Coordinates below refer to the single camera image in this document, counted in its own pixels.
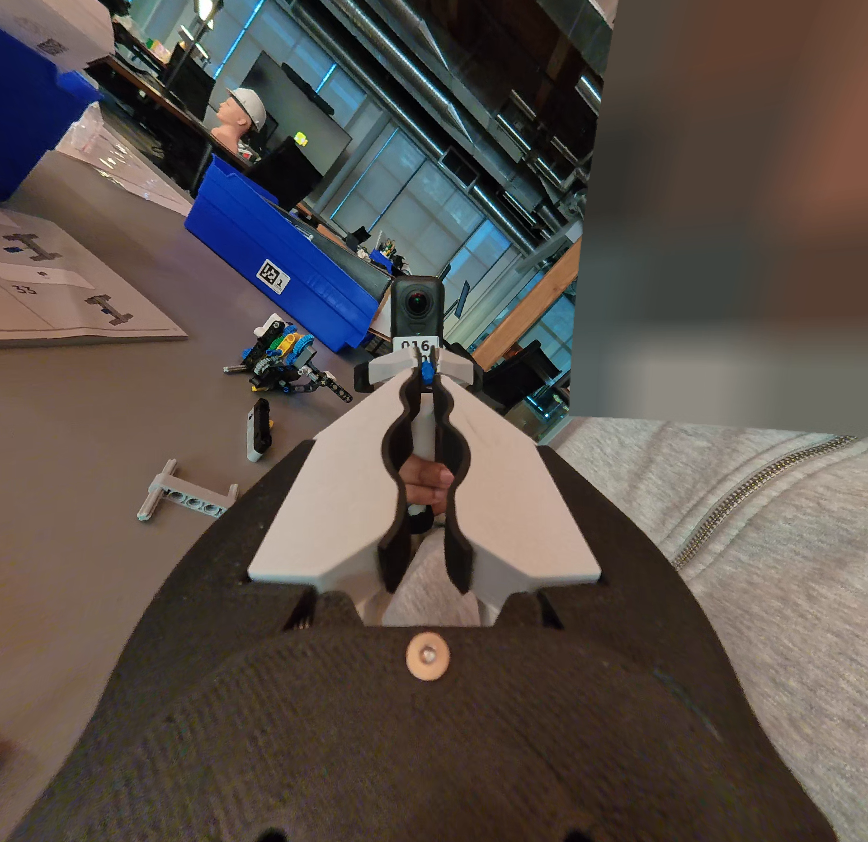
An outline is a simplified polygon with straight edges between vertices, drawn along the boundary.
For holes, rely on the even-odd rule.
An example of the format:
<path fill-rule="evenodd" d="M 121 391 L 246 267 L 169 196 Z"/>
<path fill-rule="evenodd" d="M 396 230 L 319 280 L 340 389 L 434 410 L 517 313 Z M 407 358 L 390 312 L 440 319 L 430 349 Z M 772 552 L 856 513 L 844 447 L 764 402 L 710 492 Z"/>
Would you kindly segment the white and black lego piece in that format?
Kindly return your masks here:
<path fill-rule="evenodd" d="M 252 463 L 259 461 L 271 448 L 272 428 L 270 403 L 266 398 L 259 398 L 246 418 L 245 446 L 248 461 Z"/>

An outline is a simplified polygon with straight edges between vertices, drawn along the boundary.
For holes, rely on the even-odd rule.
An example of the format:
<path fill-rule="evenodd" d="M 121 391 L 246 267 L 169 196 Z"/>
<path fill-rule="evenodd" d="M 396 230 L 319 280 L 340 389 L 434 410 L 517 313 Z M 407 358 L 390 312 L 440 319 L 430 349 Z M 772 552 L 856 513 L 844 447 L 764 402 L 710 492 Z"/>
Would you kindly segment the colourful lego gear assembly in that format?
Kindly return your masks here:
<path fill-rule="evenodd" d="M 297 395 L 328 390 L 345 403 L 353 395 L 338 383 L 331 372 L 320 370 L 314 337 L 296 325 L 272 314 L 255 329 L 256 341 L 242 352 L 239 364 L 226 366 L 224 374 L 244 374 L 255 393 L 282 392 Z"/>

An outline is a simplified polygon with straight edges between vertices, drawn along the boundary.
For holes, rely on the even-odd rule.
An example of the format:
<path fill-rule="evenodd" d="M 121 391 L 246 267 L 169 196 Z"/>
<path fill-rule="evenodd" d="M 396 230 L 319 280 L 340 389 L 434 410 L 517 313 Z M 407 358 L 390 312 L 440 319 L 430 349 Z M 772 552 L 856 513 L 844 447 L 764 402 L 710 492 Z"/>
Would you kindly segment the light grey lego beam assembly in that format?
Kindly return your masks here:
<path fill-rule="evenodd" d="M 191 511 L 219 518 L 233 506 L 239 496 L 238 484 L 230 485 L 227 493 L 205 489 L 176 476 L 177 460 L 169 459 L 162 472 L 150 483 L 145 502 L 137 512 L 141 522 L 149 520 L 162 501 L 172 501 Z"/>

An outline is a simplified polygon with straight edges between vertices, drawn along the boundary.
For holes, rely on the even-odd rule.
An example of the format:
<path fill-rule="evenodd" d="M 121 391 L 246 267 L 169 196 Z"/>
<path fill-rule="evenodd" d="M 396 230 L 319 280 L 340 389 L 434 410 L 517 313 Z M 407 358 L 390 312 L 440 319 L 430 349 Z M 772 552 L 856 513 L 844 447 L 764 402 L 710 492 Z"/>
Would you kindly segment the lego instruction booklet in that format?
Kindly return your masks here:
<path fill-rule="evenodd" d="M 3 349 L 187 337 L 56 224 L 2 209 Z"/>

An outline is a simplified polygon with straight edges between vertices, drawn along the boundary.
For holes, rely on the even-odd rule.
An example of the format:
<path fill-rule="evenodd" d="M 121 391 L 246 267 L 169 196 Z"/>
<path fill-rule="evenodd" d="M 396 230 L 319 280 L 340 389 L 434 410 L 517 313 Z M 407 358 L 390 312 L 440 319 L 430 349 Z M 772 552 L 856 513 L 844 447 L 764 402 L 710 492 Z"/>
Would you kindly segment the wooden ceiling beam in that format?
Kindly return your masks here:
<path fill-rule="evenodd" d="M 541 280 L 517 305 L 500 319 L 472 356 L 474 362 L 487 372 L 510 348 L 548 312 L 575 283 L 580 265 L 582 238 L 578 238 L 555 262 Z"/>

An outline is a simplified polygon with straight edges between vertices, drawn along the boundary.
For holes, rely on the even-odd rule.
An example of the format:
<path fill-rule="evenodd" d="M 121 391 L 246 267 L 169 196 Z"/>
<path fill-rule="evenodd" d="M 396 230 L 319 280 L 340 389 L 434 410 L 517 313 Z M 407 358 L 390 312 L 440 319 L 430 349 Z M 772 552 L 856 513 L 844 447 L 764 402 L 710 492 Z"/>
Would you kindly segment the tagged blue storage bin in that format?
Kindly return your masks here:
<path fill-rule="evenodd" d="M 362 345 L 392 283 L 215 155 L 185 227 L 332 351 Z"/>

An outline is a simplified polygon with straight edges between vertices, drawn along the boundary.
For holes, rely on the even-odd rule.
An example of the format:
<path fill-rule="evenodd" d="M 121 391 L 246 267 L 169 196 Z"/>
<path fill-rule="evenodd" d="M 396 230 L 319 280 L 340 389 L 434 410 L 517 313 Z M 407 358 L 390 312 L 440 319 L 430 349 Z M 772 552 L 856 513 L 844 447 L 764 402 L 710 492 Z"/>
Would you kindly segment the large dark wall screen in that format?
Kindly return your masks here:
<path fill-rule="evenodd" d="M 261 52 L 242 86 L 253 89 L 266 109 L 266 123 L 259 135 L 262 153 L 275 153 L 289 142 L 320 176 L 325 176 L 351 137 L 327 112 L 324 101 L 317 101 L 299 87 L 303 82 L 290 74 L 288 66 L 278 65 Z"/>

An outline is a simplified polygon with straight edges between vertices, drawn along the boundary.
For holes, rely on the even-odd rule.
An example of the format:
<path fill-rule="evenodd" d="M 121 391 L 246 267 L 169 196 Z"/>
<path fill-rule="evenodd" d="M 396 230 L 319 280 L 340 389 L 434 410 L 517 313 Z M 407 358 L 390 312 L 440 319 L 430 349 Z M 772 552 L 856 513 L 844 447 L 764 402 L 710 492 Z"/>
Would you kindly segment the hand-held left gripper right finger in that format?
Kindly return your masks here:
<path fill-rule="evenodd" d="M 453 475 L 444 560 L 480 619 L 495 621 L 515 594 L 597 583 L 601 568 L 533 441 L 443 375 L 434 412 Z"/>

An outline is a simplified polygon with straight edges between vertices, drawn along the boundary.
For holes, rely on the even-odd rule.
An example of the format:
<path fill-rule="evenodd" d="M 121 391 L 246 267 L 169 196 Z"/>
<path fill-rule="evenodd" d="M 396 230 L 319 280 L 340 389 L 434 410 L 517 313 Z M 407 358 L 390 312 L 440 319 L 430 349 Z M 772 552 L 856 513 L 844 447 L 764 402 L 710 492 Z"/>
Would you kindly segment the person's right hand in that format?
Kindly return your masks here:
<path fill-rule="evenodd" d="M 411 506 L 430 507 L 435 516 L 446 509 L 453 474 L 443 464 L 411 454 L 398 471 L 406 487 L 406 500 Z"/>

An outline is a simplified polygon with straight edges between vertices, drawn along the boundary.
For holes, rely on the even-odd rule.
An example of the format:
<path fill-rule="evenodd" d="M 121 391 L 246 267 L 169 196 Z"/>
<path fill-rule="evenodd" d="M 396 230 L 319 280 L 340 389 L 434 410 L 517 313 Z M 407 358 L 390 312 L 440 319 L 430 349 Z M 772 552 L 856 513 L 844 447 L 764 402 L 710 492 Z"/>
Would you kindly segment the person's grey zip hoodie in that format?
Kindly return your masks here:
<path fill-rule="evenodd" d="M 587 417 L 550 445 L 675 566 L 778 752 L 866 840 L 866 439 Z"/>

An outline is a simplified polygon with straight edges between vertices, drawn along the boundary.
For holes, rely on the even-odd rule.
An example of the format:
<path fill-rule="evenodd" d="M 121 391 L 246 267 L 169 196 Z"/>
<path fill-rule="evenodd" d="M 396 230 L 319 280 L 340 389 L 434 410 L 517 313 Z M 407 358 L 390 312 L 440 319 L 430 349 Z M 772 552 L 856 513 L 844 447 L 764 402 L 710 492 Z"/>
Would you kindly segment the brown office desk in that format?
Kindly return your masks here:
<path fill-rule="evenodd" d="M 167 99 L 149 76 L 137 73 L 113 55 L 93 61 L 85 70 L 156 139 L 160 169 L 182 189 L 196 191 L 212 156 L 242 174 L 248 173 L 247 161 L 215 140 L 201 120 Z"/>

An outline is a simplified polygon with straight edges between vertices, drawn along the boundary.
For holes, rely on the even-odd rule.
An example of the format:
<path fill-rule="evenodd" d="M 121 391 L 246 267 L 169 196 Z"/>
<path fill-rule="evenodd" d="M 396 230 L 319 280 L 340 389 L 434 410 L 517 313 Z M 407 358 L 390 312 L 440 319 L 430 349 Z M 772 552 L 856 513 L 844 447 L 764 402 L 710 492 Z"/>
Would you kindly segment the white cardboard box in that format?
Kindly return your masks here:
<path fill-rule="evenodd" d="M 1 28 L 65 72 L 114 54 L 111 17 L 97 0 L 1 0 Z"/>

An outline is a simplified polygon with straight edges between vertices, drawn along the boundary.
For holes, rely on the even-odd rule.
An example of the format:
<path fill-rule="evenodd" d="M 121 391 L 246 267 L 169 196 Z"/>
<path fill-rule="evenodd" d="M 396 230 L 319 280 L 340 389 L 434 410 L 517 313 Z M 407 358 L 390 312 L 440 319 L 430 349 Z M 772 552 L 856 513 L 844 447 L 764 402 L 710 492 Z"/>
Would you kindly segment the mannequin head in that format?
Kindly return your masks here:
<path fill-rule="evenodd" d="M 256 128 L 251 115 L 235 97 L 230 95 L 223 101 L 216 113 L 216 125 L 212 129 L 211 135 L 226 150 L 237 155 L 241 152 L 242 138 L 251 129 Z"/>

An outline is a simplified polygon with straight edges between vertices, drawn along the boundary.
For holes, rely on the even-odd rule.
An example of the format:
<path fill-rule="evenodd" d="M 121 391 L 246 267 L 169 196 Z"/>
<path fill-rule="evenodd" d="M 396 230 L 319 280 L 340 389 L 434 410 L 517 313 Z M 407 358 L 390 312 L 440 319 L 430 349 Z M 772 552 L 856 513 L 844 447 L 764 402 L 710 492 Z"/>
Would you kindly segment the white hard hat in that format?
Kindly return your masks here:
<path fill-rule="evenodd" d="M 261 131 L 266 123 L 267 112 L 262 99 L 255 90 L 251 88 L 227 88 L 226 91 L 245 112 L 252 128 L 257 132 Z"/>

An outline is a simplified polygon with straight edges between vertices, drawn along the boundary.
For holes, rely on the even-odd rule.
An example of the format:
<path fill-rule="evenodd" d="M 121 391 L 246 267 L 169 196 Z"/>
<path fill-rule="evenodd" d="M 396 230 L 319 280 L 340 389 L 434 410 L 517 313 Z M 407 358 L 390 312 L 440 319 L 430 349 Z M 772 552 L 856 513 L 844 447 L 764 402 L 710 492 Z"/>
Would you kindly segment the person's right forearm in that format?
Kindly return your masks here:
<path fill-rule="evenodd" d="M 428 532 L 412 537 L 415 554 L 385 608 L 382 626 L 429 629 L 481 626 L 476 597 L 471 592 L 459 592 L 448 575 L 444 526 L 444 516 L 435 517 Z"/>

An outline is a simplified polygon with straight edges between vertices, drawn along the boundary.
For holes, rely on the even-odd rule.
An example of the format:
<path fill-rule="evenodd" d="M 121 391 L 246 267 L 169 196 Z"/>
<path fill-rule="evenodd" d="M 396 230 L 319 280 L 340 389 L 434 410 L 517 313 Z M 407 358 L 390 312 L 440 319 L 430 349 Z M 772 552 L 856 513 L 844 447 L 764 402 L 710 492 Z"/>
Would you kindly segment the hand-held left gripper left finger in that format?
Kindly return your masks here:
<path fill-rule="evenodd" d="M 363 620 L 381 620 L 413 556 L 397 472 L 417 414 L 418 370 L 406 369 L 315 436 L 249 565 L 252 581 L 340 591 Z"/>

